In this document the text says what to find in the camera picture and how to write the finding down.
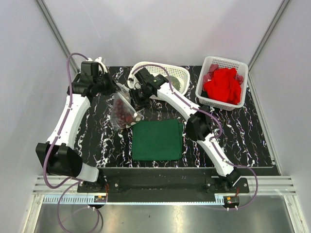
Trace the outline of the clear zip top bag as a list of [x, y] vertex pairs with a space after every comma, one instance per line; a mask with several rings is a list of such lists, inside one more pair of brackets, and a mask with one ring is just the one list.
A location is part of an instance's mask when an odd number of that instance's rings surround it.
[[142, 118], [132, 105], [129, 88], [120, 83], [117, 83], [117, 86], [110, 114], [110, 123], [114, 130], [130, 128]]

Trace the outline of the red fake grape bunch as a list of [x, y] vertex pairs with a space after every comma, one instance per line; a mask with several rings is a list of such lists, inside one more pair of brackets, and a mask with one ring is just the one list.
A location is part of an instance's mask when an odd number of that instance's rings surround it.
[[117, 99], [114, 102], [111, 110], [110, 121], [116, 129], [123, 129], [135, 123], [134, 111], [122, 99]]

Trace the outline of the green fake melon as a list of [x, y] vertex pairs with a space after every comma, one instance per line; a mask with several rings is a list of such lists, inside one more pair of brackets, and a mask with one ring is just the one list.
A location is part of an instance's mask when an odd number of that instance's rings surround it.
[[174, 77], [174, 76], [171, 76], [171, 77], [170, 77], [170, 80], [171, 80], [172, 86], [173, 86], [177, 91], [179, 91], [179, 90], [180, 90], [180, 87], [181, 87], [180, 81], [179, 81], [176, 77]]

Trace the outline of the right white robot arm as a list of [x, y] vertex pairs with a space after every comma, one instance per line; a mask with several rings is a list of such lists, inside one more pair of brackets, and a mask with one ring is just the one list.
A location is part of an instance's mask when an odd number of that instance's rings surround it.
[[132, 105], [137, 109], [143, 108], [151, 96], [156, 96], [170, 104], [187, 121], [186, 135], [204, 149], [214, 164], [221, 179], [222, 190], [228, 193], [234, 191], [238, 187], [241, 174], [216, 140], [222, 134], [219, 121], [205, 108], [182, 96], [173, 87], [172, 77], [166, 68], [153, 64], [154, 67], [161, 68], [165, 72], [165, 75], [155, 76], [148, 71], [147, 66], [148, 64], [141, 65], [129, 75], [133, 83], [130, 88]]

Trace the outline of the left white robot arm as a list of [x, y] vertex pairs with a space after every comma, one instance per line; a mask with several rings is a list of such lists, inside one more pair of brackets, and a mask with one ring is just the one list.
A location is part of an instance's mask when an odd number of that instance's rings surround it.
[[95, 60], [85, 58], [80, 72], [75, 79], [68, 78], [69, 86], [63, 112], [52, 134], [45, 143], [38, 143], [35, 151], [43, 168], [43, 179], [51, 189], [48, 175], [65, 176], [78, 183], [88, 183], [94, 192], [104, 189], [106, 181], [103, 173], [96, 167], [87, 165], [82, 157], [74, 151], [77, 131], [80, 123], [98, 95], [111, 95], [119, 90], [112, 80], [102, 57]]

